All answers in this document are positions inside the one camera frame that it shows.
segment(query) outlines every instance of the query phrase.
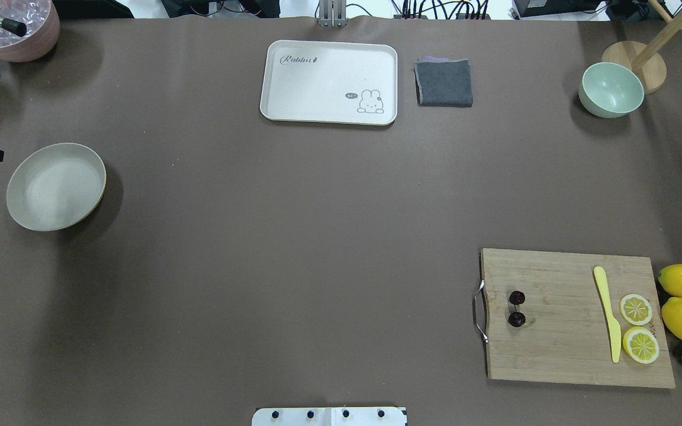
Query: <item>ice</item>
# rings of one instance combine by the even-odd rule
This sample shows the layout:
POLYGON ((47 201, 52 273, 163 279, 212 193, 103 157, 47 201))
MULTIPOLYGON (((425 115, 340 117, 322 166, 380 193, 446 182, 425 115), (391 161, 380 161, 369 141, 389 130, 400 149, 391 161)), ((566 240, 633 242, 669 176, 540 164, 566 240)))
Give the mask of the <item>ice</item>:
MULTIPOLYGON (((28 30, 25 37, 33 34, 46 21, 49 13, 48 0, 0 0, 0 16, 8 17, 16 21, 25 22, 28 30)), ((0 47, 8 46, 25 37, 18 37, 9 31, 0 28, 0 47)))

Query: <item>pink bowl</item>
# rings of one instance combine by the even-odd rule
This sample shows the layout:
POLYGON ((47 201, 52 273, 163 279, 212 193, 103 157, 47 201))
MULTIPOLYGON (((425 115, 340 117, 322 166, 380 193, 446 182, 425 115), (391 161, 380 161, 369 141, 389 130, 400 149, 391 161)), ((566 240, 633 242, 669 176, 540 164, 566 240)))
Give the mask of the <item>pink bowl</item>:
MULTIPOLYGON (((25 7, 22 5, 25 3, 24 1, 16 1, 20 3, 21 7, 25 7)), ((3 13, 2 9, 0 9, 0 16, 26 21, 28 27, 28 32, 24 37, 12 38, 11 41, 8 41, 8 38, 0 40, 0 59, 9 60, 9 62, 27 62, 28 60, 38 59, 44 56, 44 54, 49 53, 57 43, 57 38, 59 38, 59 16, 57 16, 57 11, 54 10, 52 1, 27 0, 27 3, 31 6, 38 5, 39 8, 45 9, 46 19, 27 22, 24 19, 24 15, 5 16, 6 13, 3 13)), ((11 4, 12 0, 0 0, 0 6, 5 8, 8 8, 11 4)))

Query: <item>dark cherry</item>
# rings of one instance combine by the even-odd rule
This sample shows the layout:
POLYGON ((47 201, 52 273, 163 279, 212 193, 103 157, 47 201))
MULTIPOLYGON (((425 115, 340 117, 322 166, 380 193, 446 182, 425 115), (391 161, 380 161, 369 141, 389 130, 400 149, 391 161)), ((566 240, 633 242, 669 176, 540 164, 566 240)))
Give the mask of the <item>dark cherry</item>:
POLYGON ((525 324, 525 315, 522 312, 512 312, 509 314, 508 321, 512 327, 520 327, 525 324))
POLYGON ((513 291, 509 295, 509 302, 512 305, 522 305, 525 303, 525 293, 522 291, 513 291))

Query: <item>black handle tip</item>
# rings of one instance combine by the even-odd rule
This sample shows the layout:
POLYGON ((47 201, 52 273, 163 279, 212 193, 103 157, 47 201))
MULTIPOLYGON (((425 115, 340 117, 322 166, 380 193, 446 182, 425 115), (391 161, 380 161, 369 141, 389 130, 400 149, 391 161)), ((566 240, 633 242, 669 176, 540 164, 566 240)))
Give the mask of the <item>black handle tip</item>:
POLYGON ((24 36, 25 33, 28 32, 28 28, 25 26, 25 24, 7 18, 2 20, 2 28, 19 37, 24 36))

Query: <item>round wooden base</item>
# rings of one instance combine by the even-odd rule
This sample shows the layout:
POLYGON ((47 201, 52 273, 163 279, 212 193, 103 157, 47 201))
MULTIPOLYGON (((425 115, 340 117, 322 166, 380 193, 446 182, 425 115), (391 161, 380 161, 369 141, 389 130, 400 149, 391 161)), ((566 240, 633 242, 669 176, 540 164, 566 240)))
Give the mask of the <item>round wooden base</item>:
POLYGON ((668 68, 665 65, 665 60, 660 54, 655 53, 654 56, 647 60, 646 64, 641 67, 641 70, 633 70, 632 64, 639 53, 646 48, 644 43, 638 41, 620 41, 609 46, 604 54, 601 56, 602 62, 615 62, 623 67, 632 70, 641 83, 644 84, 644 92, 653 93, 665 84, 665 79, 668 76, 668 68))

